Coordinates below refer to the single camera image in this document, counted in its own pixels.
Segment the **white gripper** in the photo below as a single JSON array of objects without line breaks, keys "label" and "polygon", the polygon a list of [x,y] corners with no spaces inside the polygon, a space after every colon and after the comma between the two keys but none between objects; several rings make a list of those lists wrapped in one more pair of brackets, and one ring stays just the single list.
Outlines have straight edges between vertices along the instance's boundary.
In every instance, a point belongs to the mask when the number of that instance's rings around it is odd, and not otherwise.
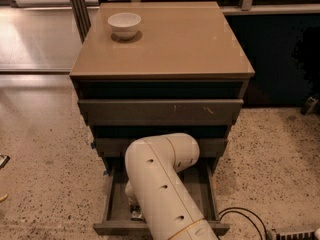
[{"label": "white gripper", "polygon": [[129,202],[130,206],[138,206],[139,205],[139,203],[137,201],[137,198],[135,196],[133,187],[132,187],[130,182],[127,182],[127,184],[126,184],[125,194],[126,194],[126,196],[128,198],[128,202]]}]

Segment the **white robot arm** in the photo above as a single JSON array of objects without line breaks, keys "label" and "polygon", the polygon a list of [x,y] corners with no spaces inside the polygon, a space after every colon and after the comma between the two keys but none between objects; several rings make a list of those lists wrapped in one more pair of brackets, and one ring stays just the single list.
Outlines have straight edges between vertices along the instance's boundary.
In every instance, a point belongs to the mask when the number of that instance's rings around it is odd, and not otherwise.
[{"label": "white robot arm", "polygon": [[125,153],[126,195],[141,207],[153,240],[218,240],[178,173],[200,155],[185,133],[144,137]]}]

